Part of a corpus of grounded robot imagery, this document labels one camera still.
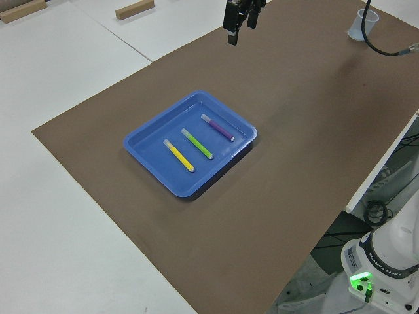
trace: yellow marker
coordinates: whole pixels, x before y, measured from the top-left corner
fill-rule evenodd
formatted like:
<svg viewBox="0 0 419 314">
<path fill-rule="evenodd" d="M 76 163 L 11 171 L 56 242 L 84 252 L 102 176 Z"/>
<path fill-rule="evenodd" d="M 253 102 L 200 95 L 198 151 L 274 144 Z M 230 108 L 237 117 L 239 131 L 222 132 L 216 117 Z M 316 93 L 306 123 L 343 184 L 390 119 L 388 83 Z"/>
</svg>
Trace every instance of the yellow marker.
<svg viewBox="0 0 419 314">
<path fill-rule="evenodd" d="M 174 147 L 168 139 L 165 139 L 163 141 L 163 143 L 170 149 L 170 151 L 173 153 L 173 155 L 176 156 L 177 159 L 179 159 L 179 161 L 186 167 L 186 169 L 188 169 L 190 172 L 194 172 L 195 168 L 194 166 L 191 165 L 190 162 L 188 162 L 188 160 L 183 157 L 183 155 L 176 149 L 176 147 Z"/>
</svg>

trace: blue tray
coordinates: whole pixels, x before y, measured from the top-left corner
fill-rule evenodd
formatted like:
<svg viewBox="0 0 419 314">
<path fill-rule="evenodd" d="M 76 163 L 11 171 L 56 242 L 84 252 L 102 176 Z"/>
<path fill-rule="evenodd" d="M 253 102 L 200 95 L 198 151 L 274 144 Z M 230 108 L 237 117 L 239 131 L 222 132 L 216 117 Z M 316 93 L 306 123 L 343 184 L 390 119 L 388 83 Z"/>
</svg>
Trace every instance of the blue tray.
<svg viewBox="0 0 419 314">
<path fill-rule="evenodd" d="M 229 141 L 207 122 L 206 114 L 235 137 Z M 206 158 L 182 133 L 188 130 L 214 156 Z M 220 171 L 254 140 L 254 126 L 209 93 L 198 90 L 125 137 L 125 149 L 173 194 L 187 197 Z M 189 172 L 165 146 L 168 139 L 195 167 Z"/>
</svg>

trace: label on robot base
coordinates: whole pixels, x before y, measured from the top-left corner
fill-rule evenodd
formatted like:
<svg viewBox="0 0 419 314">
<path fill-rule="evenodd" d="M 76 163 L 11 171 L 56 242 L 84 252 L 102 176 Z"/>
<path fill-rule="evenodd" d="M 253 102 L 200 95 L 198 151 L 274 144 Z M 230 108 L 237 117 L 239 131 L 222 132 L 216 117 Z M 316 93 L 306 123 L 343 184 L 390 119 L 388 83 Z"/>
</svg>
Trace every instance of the label on robot base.
<svg viewBox="0 0 419 314">
<path fill-rule="evenodd" d="M 356 253 L 356 245 L 345 251 L 345 259 L 351 270 L 351 273 L 355 273 L 359 268 L 362 267 L 361 261 L 358 257 L 358 254 Z"/>
</svg>

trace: green marker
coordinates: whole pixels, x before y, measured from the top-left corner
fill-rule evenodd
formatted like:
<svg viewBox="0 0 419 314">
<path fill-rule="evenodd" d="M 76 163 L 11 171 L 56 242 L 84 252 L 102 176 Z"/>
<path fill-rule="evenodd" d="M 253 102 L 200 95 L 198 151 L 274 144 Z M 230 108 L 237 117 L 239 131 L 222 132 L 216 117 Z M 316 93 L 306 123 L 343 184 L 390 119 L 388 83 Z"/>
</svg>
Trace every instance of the green marker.
<svg viewBox="0 0 419 314">
<path fill-rule="evenodd" d="M 193 145 L 195 145 L 195 146 L 197 147 L 197 149 L 199 149 L 199 150 L 202 152 L 202 154 L 204 154 L 205 156 L 207 156 L 207 158 L 208 158 L 208 159 L 213 159 L 213 158 L 214 158 L 213 154 L 211 154 L 211 153 L 208 151 L 208 149 L 206 149 L 206 148 L 203 146 L 203 144 L 199 143 L 199 142 L 198 142 L 198 140 L 197 140 L 196 138 L 194 138 L 194 137 L 192 136 L 192 134 L 190 134 L 190 133 L 189 133 L 186 129 L 182 129 L 182 134 L 183 134 L 184 136 L 186 136 L 186 138 L 187 138 L 189 141 L 191 141 L 191 143 L 192 143 Z"/>
</svg>

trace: green cable plug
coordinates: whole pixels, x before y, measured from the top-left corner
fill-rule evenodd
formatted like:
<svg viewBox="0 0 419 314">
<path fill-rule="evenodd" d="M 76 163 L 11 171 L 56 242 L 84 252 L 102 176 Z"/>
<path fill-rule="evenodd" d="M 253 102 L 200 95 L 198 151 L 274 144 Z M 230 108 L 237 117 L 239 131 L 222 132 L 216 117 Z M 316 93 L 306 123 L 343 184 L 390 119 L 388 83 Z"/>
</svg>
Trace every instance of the green cable plug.
<svg viewBox="0 0 419 314">
<path fill-rule="evenodd" d="M 373 284 L 368 283 L 367 291 L 365 291 L 365 302 L 368 303 L 372 295 L 373 295 Z"/>
</svg>

